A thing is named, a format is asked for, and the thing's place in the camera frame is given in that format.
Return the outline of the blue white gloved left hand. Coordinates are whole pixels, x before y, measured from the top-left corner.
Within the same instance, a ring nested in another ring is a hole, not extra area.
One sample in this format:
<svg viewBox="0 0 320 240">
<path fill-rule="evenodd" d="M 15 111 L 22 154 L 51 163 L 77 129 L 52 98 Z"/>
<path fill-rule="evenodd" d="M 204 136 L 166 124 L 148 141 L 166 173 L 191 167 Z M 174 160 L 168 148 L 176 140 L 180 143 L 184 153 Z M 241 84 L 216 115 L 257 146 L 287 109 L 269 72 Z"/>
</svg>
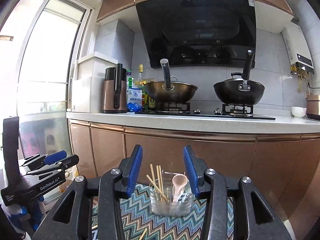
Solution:
<svg viewBox="0 0 320 240">
<path fill-rule="evenodd" d="M 18 233 L 26 233 L 21 219 L 26 218 L 27 214 L 31 215 L 31 217 L 27 219 L 27 222 L 29 222 L 32 229 L 36 231 L 45 217 L 45 208 L 43 202 L 44 197 L 40 196 L 37 200 L 35 200 L 35 202 L 33 202 L 33 205 L 30 209 L 20 204 L 6 206 L 3 201 L 1 202 L 1 206 L 14 229 Z"/>
</svg>

